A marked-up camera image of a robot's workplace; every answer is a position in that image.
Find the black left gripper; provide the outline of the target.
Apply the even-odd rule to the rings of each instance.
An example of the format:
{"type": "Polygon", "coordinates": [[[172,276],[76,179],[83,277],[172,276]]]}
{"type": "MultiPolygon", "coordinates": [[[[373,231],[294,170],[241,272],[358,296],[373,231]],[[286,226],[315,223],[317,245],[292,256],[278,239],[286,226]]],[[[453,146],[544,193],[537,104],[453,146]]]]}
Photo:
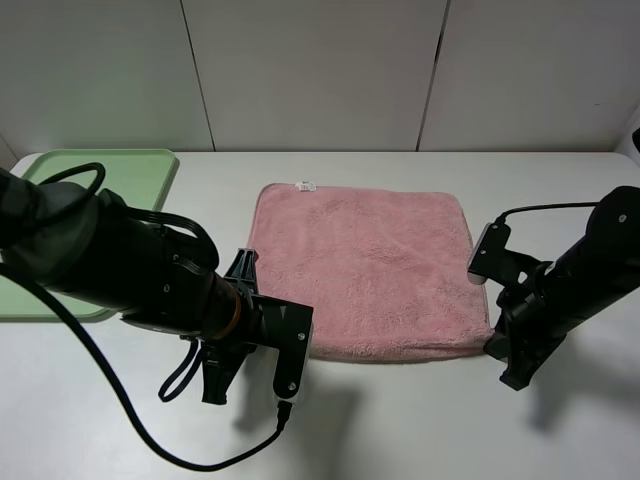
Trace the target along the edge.
{"type": "Polygon", "coordinates": [[[122,314],[125,322],[191,336],[201,348],[203,395],[226,404],[246,357],[257,315],[244,284],[258,294],[253,249],[239,249],[224,279],[218,250],[196,222],[132,208],[101,186],[67,182],[75,169],[36,185],[1,173],[1,275],[48,306],[74,331],[54,293],[122,314]]]}

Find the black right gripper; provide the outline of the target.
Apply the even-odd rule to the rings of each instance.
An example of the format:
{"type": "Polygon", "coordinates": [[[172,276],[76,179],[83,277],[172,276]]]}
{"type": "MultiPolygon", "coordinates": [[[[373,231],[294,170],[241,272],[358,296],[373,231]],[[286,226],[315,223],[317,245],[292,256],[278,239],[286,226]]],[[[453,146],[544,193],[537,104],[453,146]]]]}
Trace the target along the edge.
{"type": "Polygon", "coordinates": [[[584,235],[533,276],[532,291],[504,309],[485,354],[507,361],[500,381],[529,386],[566,335],[639,288],[639,189],[620,186],[592,211],[584,235]]]}

